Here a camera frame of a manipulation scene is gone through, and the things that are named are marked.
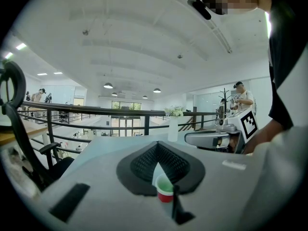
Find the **hand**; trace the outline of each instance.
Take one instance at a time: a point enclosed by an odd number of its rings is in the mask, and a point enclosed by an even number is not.
[[[277,134],[283,131],[283,126],[275,120],[271,120],[261,129],[246,145],[244,154],[254,152],[255,147],[261,143],[270,142]]]

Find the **white flowers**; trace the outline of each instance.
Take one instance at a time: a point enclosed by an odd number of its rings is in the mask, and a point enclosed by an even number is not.
[[[176,107],[171,106],[170,109],[168,108],[164,109],[166,116],[183,116],[183,110],[184,108],[181,106],[176,106]]]

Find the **machine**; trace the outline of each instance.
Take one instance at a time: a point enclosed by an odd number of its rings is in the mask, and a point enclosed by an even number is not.
[[[245,145],[257,133],[258,126],[251,109],[241,110],[224,120],[219,120],[217,129],[188,133],[185,141],[199,149],[242,154]],[[235,147],[229,145],[230,138]]]

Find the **white ceiling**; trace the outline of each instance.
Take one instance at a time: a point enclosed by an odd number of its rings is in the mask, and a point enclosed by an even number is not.
[[[55,72],[60,72],[42,58],[36,55],[28,46],[18,50],[16,47],[23,43],[12,32],[9,32],[0,49],[0,56],[4,58],[9,52],[13,53],[10,60],[16,62],[23,72],[32,78],[44,81],[67,80],[64,74],[55,75]],[[38,76],[38,74],[46,73],[47,75]]]
[[[261,10],[206,21],[187,0],[32,0],[12,31],[80,85],[107,97],[132,91],[136,99],[213,85],[223,70],[217,61],[260,53],[268,42]]]

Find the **black mesh pad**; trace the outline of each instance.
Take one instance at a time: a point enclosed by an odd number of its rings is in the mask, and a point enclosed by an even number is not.
[[[172,184],[179,186],[180,194],[193,192],[205,176],[205,167],[198,159],[162,141],[154,141],[123,158],[117,165],[116,174],[133,194],[155,196],[152,180],[157,163]]]

